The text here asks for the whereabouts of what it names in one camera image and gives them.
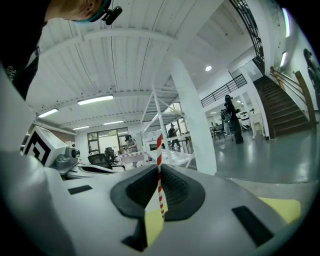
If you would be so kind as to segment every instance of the desk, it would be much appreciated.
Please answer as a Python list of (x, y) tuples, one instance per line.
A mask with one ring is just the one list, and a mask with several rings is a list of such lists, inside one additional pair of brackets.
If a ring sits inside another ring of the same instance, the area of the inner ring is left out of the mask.
[(130, 164), (133, 162), (138, 162), (138, 161), (145, 162), (146, 155), (147, 155), (146, 152), (138, 151), (138, 152), (120, 154), (118, 156), (118, 159), (119, 159), (121, 165), (126, 165), (126, 164)]
[[(171, 153), (171, 158), (172, 158), (171, 164), (174, 166), (181, 166), (183, 164), (188, 163), (188, 161), (190, 160), (191, 157), (194, 158), (194, 156), (189, 153), (177, 152), (177, 151), (173, 151), (173, 150), (170, 150), (170, 153)], [(149, 151), (148, 155), (152, 158), (152, 160), (157, 161), (158, 155), (157, 155), (156, 150)], [(162, 149), (162, 163), (169, 164), (167, 152), (165, 149)]]

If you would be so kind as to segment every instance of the red and white striped pole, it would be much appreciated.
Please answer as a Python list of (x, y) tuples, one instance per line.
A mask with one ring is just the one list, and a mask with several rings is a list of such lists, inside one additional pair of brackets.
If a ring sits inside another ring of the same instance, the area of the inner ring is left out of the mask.
[(163, 202), (163, 193), (162, 193), (162, 187), (161, 187), (161, 165), (162, 165), (162, 133), (161, 130), (156, 131), (156, 152), (157, 152), (157, 159), (156, 159), (156, 165), (158, 166), (158, 194), (159, 194), (159, 203), (160, 203), (160, 210), (162, 218), (165, 218), (165, 208), (164, 208), (164, 202)]

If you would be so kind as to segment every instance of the white ceiling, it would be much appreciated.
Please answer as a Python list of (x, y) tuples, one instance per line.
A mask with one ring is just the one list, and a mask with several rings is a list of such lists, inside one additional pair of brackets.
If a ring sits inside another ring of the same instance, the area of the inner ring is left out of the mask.
[[(246, 32), (228, 0), (216, 10), (212, 7), (211, 13), (206, 5), (213, 4), (208, 0), (114, 0), (112, 5), (123, 9), (112, 26), (100, 20), (77, 24), (55, 19), (43, 28), (38, 72), (26, 101), (36, 113), (59, 109), (45, 117), (45, 122), (72, 129), (118, 120), (139, 121), (158, 72), (155, 62), (161, 63), (168, 48), (179, 44), (183, 38), (179, 33), (192, 15), (194, 23), (205, 20), (200, 30), (193, 26), (184, 32), (196, 36), (187, 42), (181, 58), (196, 87), (212, 76), (205, 67), (213, 65), (221, 50)], [(196, 18), (202, 6), (208, 16)], [(168, 76), (163, 81), (170, 84)], [(77, 104), (78, 100), (106, 94), (115, 98)], [(163, 97), (169, 104), (176, 96)]]

